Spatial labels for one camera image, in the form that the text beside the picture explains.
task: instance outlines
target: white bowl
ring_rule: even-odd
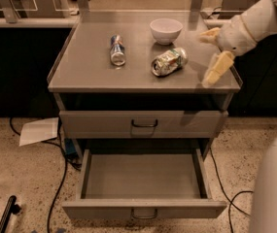
[[[150,28],[153,37],[159,44],[169,45],[178,38],[183,24],[175,19],[160,18],[153,20]]]

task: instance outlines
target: can lid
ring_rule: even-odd
[[[111,62],[116,66],[122,66],[125,63],[125,55],[122,52],[116,52],[112,54]]]

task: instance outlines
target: crumpled can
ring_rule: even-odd
[[[157,56],[151,64],[151,71],[158,77],[164,77],[183,68],[187,62],[186,51],[183,48],[175,48]]]

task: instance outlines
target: gray countertop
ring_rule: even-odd
[[[156,43],[149,24],[160,17],[179,20],[184,28],[170,46]],[[207,30],[201,17],[190,12],[122,11],[88,12],[68,44],[49,85],[52,92],[236,92],[239,84],[226,72],[209,89],[201,85],[211,56],[219,52],[212,45],[197,41]],[[122,35],[126,63],[116,67],[110,62],[110,39]],[[182,47],[188,64],[165,78],[151,72],[153,59],[165,51]]]

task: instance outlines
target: white paper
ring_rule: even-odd
[[[57,137],[58,117],[25,123],[20,133],[19,145],[28,145]]]

